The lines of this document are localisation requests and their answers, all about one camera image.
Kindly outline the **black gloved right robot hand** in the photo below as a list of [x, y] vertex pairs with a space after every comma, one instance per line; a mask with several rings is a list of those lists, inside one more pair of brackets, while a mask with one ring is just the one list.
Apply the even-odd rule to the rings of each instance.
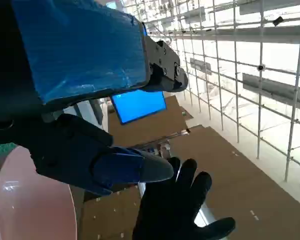
[[216, 220], [204, 227], [195, 224], [212, 186], [209, 173], [195, 174], [197, 162], [184, 162], [171, 157], [172, 178], [147, 183], [142, 196], [135, 227], [134, 240], [221, 240], [236, 227], [232, 217]]

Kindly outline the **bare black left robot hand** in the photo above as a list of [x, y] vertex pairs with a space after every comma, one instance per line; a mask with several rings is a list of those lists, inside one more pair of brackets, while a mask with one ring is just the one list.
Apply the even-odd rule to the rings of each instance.
[[134, 16], [93, 0], [0, 0], [0, 144], [29, 150], [36, 172], [99, 195], [170, 179], [171, 164], [79, 116], [81, 101], [185, 90], [179, 56]]

